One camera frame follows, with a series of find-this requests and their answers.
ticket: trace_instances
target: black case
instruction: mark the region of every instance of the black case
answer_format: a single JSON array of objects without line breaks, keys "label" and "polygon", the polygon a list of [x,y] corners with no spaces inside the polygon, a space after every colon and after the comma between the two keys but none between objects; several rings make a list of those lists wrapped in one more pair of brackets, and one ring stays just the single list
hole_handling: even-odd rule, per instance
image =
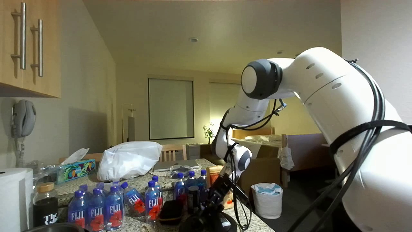
[{"label": "black case", "polygon": [[182,220],[183,204],[179,200],[166,201],[160,211],[159,221],[162,225],[177,225]]}]

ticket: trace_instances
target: jar lid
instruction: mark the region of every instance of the jar lid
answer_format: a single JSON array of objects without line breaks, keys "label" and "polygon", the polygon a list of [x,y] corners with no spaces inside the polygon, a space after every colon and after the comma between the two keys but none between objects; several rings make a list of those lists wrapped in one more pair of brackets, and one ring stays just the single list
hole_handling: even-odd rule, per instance
[{"label": "jar lid", "polygon": [[42,183],[37,185],[37,192],[48,192],[54,189],[53,182]]}]

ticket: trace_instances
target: potted plant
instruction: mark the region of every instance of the potted plant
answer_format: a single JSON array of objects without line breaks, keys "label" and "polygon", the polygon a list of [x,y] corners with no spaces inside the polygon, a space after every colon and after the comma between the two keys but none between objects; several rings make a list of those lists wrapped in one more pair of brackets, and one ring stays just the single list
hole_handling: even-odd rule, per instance
[{"label": "potted plant", "polygon": [[209,139],[208,144],[210,144],[210,139],[213,137],[213,130],[211,129],[212,126],[214,125],[211,123],[209,125],[203,126],[203,131],[205,132],[205,138]]}]

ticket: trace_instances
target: headboard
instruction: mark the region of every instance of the headboard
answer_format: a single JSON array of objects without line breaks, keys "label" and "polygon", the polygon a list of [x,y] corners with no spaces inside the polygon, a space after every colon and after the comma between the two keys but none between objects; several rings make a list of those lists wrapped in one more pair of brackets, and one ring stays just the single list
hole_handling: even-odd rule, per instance
[{"label": "headboard", "polygon": [[233,130],[232,137],[235,139],[244,139],[250,135],[274,135],[275,128],[263,127],[258,130]]}]

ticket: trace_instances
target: bed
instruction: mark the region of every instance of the bed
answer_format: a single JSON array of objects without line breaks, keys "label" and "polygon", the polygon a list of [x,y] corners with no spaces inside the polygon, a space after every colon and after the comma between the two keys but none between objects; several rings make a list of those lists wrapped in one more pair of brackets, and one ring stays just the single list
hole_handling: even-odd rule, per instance
[{"label": "bed", "polygon": [[335,163],[328,155],[328,148],[322,146],[326,140],[322,134],[305,135],[278,135],[276,141],[246,140],[248,136],[275,135],[275,128],[261,128],[258,130],[233,130],[232,139],[250,149],[252,158],[277,157],[279,149],[289,148],[293,168],[281,168],[281,182],[287,187],[290,172],[333,166]]}]

